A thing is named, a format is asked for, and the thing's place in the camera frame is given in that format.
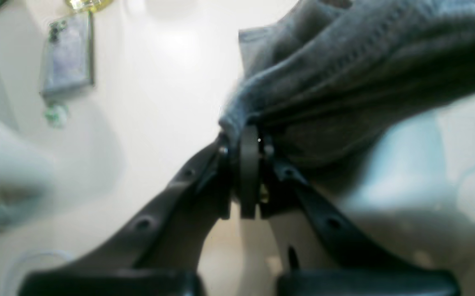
screw hole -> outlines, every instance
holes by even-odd
[[[150,220],[148,218],[143,218],[136,223],[135,229],[137,231],[147,230],[148,228],[150,228],[150,225],[151,225]]]
[[[288,247],[288,265],[290,266],[291,270],[300,269],[300,261],[298,260],[296,251],[292,246]]]
[[[337,230],[341,228],[340,223],[336,219],[332,219],[332,218],[327,219],[327,224],[331,228],[334,228],[334,229],[337,229]]]

gray cloth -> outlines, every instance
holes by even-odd
[[[240,45],[245,77],[219,123],[234,146],[264,126],[301,168],[475,92],[475,0],[301,0]]]

